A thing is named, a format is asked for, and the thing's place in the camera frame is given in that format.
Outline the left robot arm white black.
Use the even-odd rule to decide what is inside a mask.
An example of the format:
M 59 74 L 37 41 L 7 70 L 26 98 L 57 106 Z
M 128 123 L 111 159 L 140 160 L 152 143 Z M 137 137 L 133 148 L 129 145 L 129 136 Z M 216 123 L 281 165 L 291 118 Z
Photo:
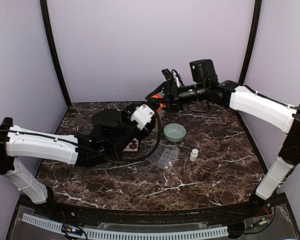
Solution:
M 105 160 L 122 161 L 121 153 L 132 142 L 141 142 L 160 126 L 159 101 L 150 98 L 124 110 L 104 109 L 91 117 L 88 135 L 57 135 L 32 131 L 5 117 L 0 125 L 0 175 L 10 180 L 50 218 L 57 218 L 60 206 L 53 191 L 39 182 L 22 164 L 20 157 L 54 160 L 78 167 L 94 167 Z

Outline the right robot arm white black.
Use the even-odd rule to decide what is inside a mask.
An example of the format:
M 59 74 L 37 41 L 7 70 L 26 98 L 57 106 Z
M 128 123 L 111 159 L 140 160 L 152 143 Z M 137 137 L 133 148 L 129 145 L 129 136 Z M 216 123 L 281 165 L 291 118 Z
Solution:
M 189 66 L 195 82 L 193 85 L 178 86 L 177 76 L 163 69 L 161 72 L 165 82 L 148 94 L 146 99 L 162 92 L 160 102 L 167 104 L 167 111 L 170 112 L 178 112 L 189 103 L 206 101 L 254 116 L 287 134 L 276 160 L 256 188 L 253 194 L 255 198 L 245 205 L 245 213 L 256 217 L 264 210 L 264 201 L 300 163 L 300 105 L 280 102 L 231 80 L 219 82 L 211 59 L 192 61 Z

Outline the orange bottle grey cap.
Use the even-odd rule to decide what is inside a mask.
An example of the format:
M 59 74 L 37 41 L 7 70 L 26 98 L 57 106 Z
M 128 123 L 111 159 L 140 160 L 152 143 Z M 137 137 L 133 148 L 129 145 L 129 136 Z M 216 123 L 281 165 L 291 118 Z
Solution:
M 156 93 L 152 96 L 153 99 L 155 99 L 155 101 L 159 104 L 159 108 L 157 109 L 157 112 L 161 112 L 160 111 L 160 99 L 163 99 L 164 97 L 160 94 L 160 93 Z

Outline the clear plastic pill organizer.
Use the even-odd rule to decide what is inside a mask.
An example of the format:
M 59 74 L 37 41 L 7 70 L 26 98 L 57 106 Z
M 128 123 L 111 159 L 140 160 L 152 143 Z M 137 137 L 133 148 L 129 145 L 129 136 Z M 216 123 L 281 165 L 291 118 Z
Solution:
M 148 156 L 146 160 L 159 169 L 170 172 L 175 165 L 179 153 L 180 150 L 176 146 L 159 145 L 156 151 Z

